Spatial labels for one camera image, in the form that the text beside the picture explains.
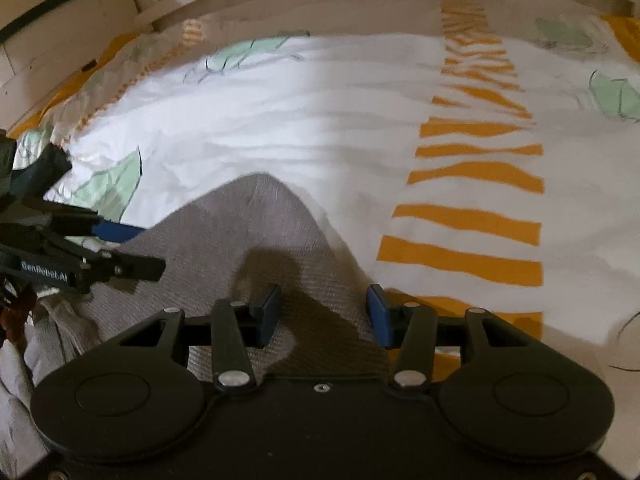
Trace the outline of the grey knitted sweater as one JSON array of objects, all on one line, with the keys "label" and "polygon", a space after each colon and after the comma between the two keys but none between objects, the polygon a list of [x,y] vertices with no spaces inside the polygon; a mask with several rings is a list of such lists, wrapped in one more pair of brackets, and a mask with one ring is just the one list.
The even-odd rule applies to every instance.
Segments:
[{"label": "grey knitted sweater", "polygon": [[175,211],[122,245],[160,257],[157,283],[113,278],[90,294],[41,301],[25,361],[43,378],[103,341],[165,308],[204,315],[218,299],[250,301],[268,285],[282,288],[283,314],[270,344],[250,352],[258,377],[383,374],[363,296],[334,255],[311,212],[268,174],[234,180]]}]

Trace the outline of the orange bed sheet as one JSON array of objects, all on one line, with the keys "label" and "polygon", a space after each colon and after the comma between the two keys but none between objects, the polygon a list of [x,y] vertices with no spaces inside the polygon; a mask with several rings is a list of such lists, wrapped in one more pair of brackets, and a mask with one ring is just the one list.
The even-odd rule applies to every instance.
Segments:
[{"label": "orange bed sheet", "polygon": [[50,108],[55,107],[55,105],[66,101],[76,94],[97,70],[111,62],[120,50],[139,36],[140,34],[138,32],[127,32],[126,34],[116,36],[97,60],[93,60],[91,63],[85,65],[79,72],[69,76],[66,81],[61,84],[61,87],[58,88],[58,91],[55,92],[43,106],[38,106],[34,114],[31,114],[29,118],[26,118],[12,128],[8,133],[8,137],[17,139],[26,130],[37,128]]}]

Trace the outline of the white patterned duvet cover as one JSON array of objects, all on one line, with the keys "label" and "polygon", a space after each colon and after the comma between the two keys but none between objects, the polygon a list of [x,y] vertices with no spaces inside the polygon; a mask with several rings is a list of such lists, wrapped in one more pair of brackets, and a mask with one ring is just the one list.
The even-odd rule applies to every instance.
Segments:
[{"label": "white patterned duvet cover", "polygon": [[50,200],[151,229],[252,174],[356,287],[479,307],[594,370],[639,472],[639,23],[492,0],[319,2],[140,35],[17,140]]}]

